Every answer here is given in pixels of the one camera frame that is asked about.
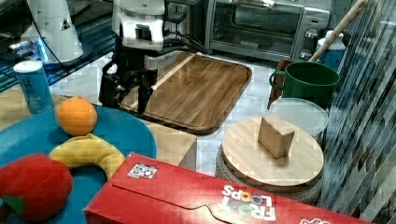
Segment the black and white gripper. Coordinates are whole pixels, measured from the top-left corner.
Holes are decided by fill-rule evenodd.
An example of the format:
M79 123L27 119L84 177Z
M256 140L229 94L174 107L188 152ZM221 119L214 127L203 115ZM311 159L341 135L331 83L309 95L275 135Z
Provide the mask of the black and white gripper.
M119 108L126 91L138 88L137 112L143 114L157 82L158 69L172 62L178 51L178 39L165 39L160 49L142 49L139 45L127 47L116 38L110 66L116 71L103 74L99 102L106 107Z

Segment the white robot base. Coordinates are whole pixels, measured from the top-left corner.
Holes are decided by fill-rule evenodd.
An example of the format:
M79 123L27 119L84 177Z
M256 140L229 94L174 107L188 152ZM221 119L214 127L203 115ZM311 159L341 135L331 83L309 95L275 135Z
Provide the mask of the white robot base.
M43 64L71 63L84 53L66 0L26 0L32 24L21 35Z

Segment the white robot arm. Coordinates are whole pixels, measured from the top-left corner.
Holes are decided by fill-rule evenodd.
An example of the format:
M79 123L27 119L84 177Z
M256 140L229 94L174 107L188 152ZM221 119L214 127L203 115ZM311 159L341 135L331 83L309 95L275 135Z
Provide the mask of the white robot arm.
M145 112L158 70L172 63L185 46L164 34L165 0L114 0L115 49L102 69L99 102L118 108L131 89L138 89L137 112Z

